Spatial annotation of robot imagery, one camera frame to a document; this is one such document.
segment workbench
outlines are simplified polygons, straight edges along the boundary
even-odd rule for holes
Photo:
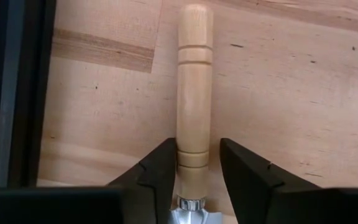
[[[59,0],[39,185],[104,185],[175,136],[187,0]],[[215,13],[208,208],[234,215],[231,138],[322,187],[358,187],[358,1],[209,0]]]

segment metal ferrule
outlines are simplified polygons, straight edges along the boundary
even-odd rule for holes
[[[181,197],[178,197],[178,206],[179,208],[186,211],[197,211],[201,210],[205,206],[205,198],[199,200],[187,200]]]

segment tool handle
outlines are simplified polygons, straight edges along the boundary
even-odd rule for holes
[[[213,12],[200,4],[180,12],[178,48],[178,195],[207,194],[213,57]]]

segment wooden board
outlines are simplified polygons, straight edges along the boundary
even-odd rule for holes
[[[187,0],[58,1],[39,185],[103,185],[175,136]],[[323,187],[358,186],[358,1],[210,0],[208,207],[235,223],[218,142]]]

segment black clamp jaw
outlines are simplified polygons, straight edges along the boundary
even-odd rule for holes
[[[176,151],[167,139],[102,187],[0,189],[0,223],[167,223]],[[239,223],[358,223],[358,189],[321,189],[230,139],[220,151]]]

